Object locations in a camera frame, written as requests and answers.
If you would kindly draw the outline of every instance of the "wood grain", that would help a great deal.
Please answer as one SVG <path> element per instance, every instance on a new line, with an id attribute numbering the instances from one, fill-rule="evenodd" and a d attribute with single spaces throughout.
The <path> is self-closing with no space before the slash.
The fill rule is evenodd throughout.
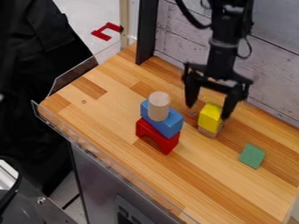
<path id="1" fill-rule="evenodd" d="M 103 96 L 107 91 L 98 85 L 95 85 L 90 80 L 86 79 L 84 76 L 79 77 L 78 80 L 72 82 L 72 85 L 77 87 L 83 93 L 89 95 L 94 100 L 99 99 Z"/>
<path id="2" fill-rule="evenodd" d="M 199 108 L 223 95 L 204 90 L 190 111 L 177 67 L 157 57 L 137 66 L 134 57 L 134 46 L 125 49 L 77 80 L 80 87 L 44 100 L 39 113 L 187 223 L 282 223 L 299 186 L 299 130 L 244 103 L 216 139 L 202 136 Z M 107 92 L 94 97 L 88 83 Z M 135 135 L 140 103 L 154 91 L 169 93 L 185 118 L 168 156 Z M 259 170 L 238 161 L 247 143 L 267 151 Z"/>

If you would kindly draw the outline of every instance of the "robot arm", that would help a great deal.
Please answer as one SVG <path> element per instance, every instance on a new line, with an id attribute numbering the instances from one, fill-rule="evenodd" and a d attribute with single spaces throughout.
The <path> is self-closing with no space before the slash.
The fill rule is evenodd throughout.
<path id="1" fill-rule="evenodd" d="M 183 0 L 176 0 L 177 6 L 188 21 L 199 29 L 211 28 L 210 52 L 207 65 L 185 63 L 183 82 L 185 84 L 185 100 L 192 107 L 198 99 L 201 87 L 210 88 L 226 94 L 222 119 L 227 119 L 237 103 L 246 100 L 252 80 L 233 70 L 236 57 L 246 59 L 252 48 L 248 43 L 250 53 L 243 57 L 238 54 L 239 42 L 247 40 L 253 21 L 254 0 L 207 0 L 212 10 L 212 22 L 201 24 L 185 7 Z M 217 81 L 234 81 L 233 87 L 220 84 Z"/>

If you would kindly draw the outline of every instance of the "wooden cylinder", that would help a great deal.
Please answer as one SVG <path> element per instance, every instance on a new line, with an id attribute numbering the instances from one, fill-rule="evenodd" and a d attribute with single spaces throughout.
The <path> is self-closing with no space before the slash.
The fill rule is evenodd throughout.
<path id="1" fill-rule="evenodd" d="M 149 118 L 161 122 L 168 117 L 170 97 L 168 94 L 157 91 L 149 96 Z"/>

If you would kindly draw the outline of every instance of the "red object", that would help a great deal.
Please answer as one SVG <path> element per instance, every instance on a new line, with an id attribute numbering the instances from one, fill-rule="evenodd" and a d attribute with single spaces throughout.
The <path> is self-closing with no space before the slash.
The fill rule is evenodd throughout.
<path id="1" fill-rule="evenodd" d="M 111 23 L 106 23 L 103 27 L 101 27 L 99 30 L 97 31 L 93 31 L 92 34 L 95 37 L 98 37 L 99 39 L 104 39 L 106 41 L 109 41 L 111 39 L 110 36 L 102 33 L 103 31 L 105 31 L 106 29 L 110 29 L 113 30 L 115 32 L 121 32 L 122 28 L 116 24 L 111 24 Z"/>
<path id="2" fill-rule="evenodd" d="M 161 152 L 164 155 L 168 155 L 174 147 L 178 144 L 178 139 L 180 136 L 180 132 L 178 132 L 174 137 L 171 139 L 167 139 L 159 131 L 157 131 L 153 126 L 151 126 L 147 121 L 141 118 L 136 123 L 136 135 L 138 137 L 148 136 L 151 139 L 155 140 L 159 145 Z"/>

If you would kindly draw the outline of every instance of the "green block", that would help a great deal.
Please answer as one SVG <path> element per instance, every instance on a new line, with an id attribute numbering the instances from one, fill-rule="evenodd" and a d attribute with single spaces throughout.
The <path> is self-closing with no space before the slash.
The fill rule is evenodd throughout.
<path id="1" fill-rule="evenodd" d="M 239 161 L 257 170 L 265 156 L 266 152 L 264 150 L 256 148 L 254 145 L 247 144 L 239 156 Z"/>

